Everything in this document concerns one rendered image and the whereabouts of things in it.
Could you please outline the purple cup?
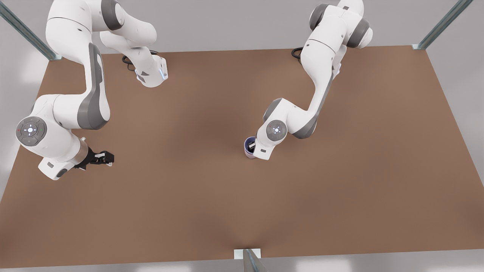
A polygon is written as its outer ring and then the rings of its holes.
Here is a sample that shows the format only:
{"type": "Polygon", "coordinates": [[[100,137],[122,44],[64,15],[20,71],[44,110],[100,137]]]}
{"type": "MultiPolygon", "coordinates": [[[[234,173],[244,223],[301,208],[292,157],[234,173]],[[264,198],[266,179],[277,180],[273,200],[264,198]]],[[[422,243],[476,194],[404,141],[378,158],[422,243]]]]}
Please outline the purple cup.
{"type": "Polygon", "coordinates": [[[254,151],[257,150],[259,146],[257,145],[257,142],[256,142],[256,137],[255,136],[251,136],[251,137],[248,137],[245,141],[244,141],[244,152],[245,152],[245,155],[249,158],[249,159],[254,159],[254,158],[257,158],[256,156],[254,156],[254,151]],[[256,145],[255,145],[255,148],[254,149],[248,149],[248,143],[250,141],[255,141],[256,145]]]}

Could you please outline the silver frame post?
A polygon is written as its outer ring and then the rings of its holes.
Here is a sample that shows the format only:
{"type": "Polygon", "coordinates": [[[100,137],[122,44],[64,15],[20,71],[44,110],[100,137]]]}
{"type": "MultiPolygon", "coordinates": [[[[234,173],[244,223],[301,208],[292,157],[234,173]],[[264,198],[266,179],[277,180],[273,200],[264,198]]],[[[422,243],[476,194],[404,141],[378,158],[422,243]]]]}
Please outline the silver frame post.
{"type": "Polygon", "coordinates": [[[474,0],[458,0],[444,17],[429,31],[418,44],[412,44],[413,50],[426,50],[443,31],[473,2],[474,0]]]}
{"type": "Polygon", "coordinates": [[[243,260],[244,272],[268,272],[260,258],[261,249],[234,249],[234,259],[243,260]]]}
{"type": "Polygon", "coordinates": [[[48,60],[62,60],[62,56],[52,51],[2,0],[0,0],[0,16],[48,60]]]}

